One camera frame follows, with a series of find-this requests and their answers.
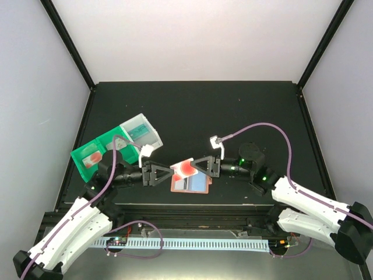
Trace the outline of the pink leather card holder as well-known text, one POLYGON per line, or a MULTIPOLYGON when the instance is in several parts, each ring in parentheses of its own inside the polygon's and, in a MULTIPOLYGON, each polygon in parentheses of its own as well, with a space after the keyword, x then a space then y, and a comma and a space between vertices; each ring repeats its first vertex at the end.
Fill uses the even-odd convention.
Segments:
POLYGON ((201 172, 186 178, 175 173, 171 178, 170 190, 173 193, 208 194, 211 184, 212 178, 201 172))

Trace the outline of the red circle card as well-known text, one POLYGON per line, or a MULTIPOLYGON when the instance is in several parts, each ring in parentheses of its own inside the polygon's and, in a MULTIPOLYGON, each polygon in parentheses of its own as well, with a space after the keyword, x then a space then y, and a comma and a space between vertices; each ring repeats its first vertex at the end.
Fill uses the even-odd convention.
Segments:
POLYGON ((83 158, 82 162, 85 168, 89 169, 96 165, 102 159, 102 154, 100 151, 96 151, 89 156, 83 158))
POLYGON ((189 158, 170 166, 170 169, 174 171, 174 181, 183 180, 198 174, 198 170, 191 165, 193 161, 194 158, 189 158))

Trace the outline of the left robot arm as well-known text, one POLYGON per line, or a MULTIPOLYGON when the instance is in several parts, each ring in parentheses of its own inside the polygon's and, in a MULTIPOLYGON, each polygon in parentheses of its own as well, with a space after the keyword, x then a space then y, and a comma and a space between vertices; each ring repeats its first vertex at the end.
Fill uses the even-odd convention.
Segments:
POLYGON ((62 279, 71 264, 99 237, 131 228, 136 221, 125 222, 124 211, 113 202, 118 187, 142 182, 156 186, 170 178, 174 170, 146 161, 135 167, 119 151, 105 152, 98 169, 68 212, 53 229, 28 251, 13 257, 20 279, 62 279))

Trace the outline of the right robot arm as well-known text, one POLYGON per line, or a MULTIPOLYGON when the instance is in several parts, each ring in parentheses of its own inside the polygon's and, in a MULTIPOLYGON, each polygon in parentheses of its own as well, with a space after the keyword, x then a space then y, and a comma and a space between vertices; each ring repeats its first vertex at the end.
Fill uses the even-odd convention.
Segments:
POLYGON ((365 205, 335 201, 276 174, 254 143, 242 144, 236 159, 208 156, 193 160, 191 166, 211 178, 241 176, 259 195, 270 193, 283 204, 278 215, 266 218, 268 233, 299 233, 332 246, 354 264, 365 264, 372 250, 372 215, 365 205))

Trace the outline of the grey card in bin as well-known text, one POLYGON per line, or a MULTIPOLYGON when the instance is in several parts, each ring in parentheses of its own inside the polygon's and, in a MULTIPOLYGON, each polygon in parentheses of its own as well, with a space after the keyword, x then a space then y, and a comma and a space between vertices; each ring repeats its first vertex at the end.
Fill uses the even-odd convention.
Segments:
POLYGON ((116 151, 120 151, 121 149, 123 148, 126 148, 127 147, 127 143, 121 139, 121 138, 116 138, 115 139, 115 145, 113 145, 113 141, 109 141, 108 144, 106 144, 105 148, 106 150, 113 150, 113 147, 115 146, 115 150, 116 151))

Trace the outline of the teal card in bin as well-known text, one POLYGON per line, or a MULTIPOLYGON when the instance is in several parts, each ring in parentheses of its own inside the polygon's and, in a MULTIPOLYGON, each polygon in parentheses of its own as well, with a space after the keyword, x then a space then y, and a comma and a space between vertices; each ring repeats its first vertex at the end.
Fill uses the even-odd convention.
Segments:
POLYGON ((137 127, 131 129, 128 131, 129 136, 134 140, 134 141, 140 141, 140 139, 153 139, 154 134, 153 131, 144 124, 138 125, 137 127))

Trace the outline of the red circle card in bin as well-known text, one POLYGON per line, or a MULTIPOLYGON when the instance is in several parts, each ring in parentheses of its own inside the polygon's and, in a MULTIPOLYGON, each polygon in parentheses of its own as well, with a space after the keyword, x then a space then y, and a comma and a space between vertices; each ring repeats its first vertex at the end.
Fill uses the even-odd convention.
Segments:
POLYGON ((89 169, 96 165, 102 159, 102 154, 100 151, 96 151, 89 156, 83 158, 82 162, 85 168, 89 169))

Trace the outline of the white plastic bin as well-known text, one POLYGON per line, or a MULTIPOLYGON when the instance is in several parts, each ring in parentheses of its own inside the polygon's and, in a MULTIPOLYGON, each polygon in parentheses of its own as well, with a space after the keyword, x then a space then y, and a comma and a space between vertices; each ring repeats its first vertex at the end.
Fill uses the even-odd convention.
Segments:
POLYGON ((119 126, 129 135, 132 142, 139 146, 149 144, 155 150, 163 146, 158 132, 142 113, 123 122, 119 126))

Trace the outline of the green plastic bin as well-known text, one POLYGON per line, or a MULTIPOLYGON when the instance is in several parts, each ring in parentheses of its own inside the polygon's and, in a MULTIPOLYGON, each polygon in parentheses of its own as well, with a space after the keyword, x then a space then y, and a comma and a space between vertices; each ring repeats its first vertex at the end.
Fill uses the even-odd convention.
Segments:
MULTIPOLYGON (((103 155, 112 150, 114 135, 120 135, 132 142, 128 133, 120 126, 117 126, 71 152, 71 157, 84 182, 88 182, 93 173, 98 170, 98 163, 103 158, 103 155)), ((137 147, 127 144, 123 139, 115 139, 115 149, 122 154, 122 158, 128 163, 138 161, 139 152, 137 147)))

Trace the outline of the small circuit board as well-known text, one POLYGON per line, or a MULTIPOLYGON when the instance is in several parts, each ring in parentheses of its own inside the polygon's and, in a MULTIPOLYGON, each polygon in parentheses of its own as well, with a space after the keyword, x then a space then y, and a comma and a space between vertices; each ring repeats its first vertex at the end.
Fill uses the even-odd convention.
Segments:
POLYGON ((106 244, 109 246, 125 246, 127 237, 111 237, 107 240, 106 244))

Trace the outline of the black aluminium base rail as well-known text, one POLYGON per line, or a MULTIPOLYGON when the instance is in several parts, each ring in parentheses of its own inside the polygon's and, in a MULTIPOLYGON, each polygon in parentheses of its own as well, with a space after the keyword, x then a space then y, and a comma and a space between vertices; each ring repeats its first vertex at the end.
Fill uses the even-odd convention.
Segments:
POLYGON ((141 227, 149 228, 144 221, 159 229, 171 230, 232 230, 246 232, 249 236, 279 239, 299 230, 283 231, 276 224, 278 216, 286 207, 282 205, 181 205, 181 204, 126 204, 109 210, 115 229, 134 221, 132 233, 138 234, 141 227))

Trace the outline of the right black frame post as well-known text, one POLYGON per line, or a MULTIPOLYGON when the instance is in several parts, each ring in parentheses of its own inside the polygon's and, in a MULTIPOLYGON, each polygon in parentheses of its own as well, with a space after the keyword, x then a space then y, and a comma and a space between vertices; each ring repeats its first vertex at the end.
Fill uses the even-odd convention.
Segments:
POLYGON ((311 59, 309 60, 305 70, 303 71, 298 83, 297 87, 299 90, 303 90, 305 85, 309 81, 311 75, 313 74, 316 66, 318 65, 319 61, 321 60, 322 56, 324 55, 325 51, 327 50, 330 42, 334 38, 336 32, 338 31, 340 25, 342 24, 344 18, 348 14, 350 8, 352 7, 354 0, 342 0, 340 5, 338 6, 335 14, 332 17, 332 20, 328 24, 320 42, 318 43, 311 59))

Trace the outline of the black frame post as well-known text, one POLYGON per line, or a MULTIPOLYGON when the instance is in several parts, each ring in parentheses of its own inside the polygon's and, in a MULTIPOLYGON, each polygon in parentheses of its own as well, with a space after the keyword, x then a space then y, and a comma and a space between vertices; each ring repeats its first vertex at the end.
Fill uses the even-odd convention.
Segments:
POLYGON ((89 71, 83 62, 78 49, 76 48, 63 20, 61 19, 53 1, 51 0, 40 0, 44 10, 46 11, 48 17, 50 18, 52 24, 54 25, 56 31, 58 32, 61 40, 63 41, 68 53, 73 59, 76 67, 78 68, 82 78, 84 79, 86 85, 90 90, 95 88, 95 83, 89 74, 89 71))
POLYGON ((303 71, 298 83, 297 87, 299 90, 303 90, 305 85, 309 81, 311 75, 313 74, 316 66, 318 65, 319 61, 321 60, 322 56, 324 55, 325 51, 327 50, 330 42, 334 38, 336 32, 338 31, 340 25, 342 24, 344 18, 348 14, 350 8, 352 7, 354 0, 342 0, 340 5, 338 6, 335 14, 332 17, 332 20, 328 24, 320 42, 318 43, 311 59, 309 60, 305 70, 303 71))

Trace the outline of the left black frame post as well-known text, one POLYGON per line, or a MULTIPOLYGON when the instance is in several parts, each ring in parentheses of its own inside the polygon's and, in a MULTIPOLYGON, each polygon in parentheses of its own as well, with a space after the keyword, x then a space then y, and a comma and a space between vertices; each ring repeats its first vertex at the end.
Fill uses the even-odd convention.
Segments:
POLYGON ((48 17, 50 18, 52 24, 54 25, 56 31, 58 32, 61 40, 63 41, 68 53, 73 59, 76 67, 78 68, 82 78, 84 79, 86 85, 90 90, 95 88, 95 83, 89 74, 89 71, 83 62, 78 49, 76 48, 63 20, 61 19, 53 1, 51 0, 40 0, 44 10, 46 11, 48 17))

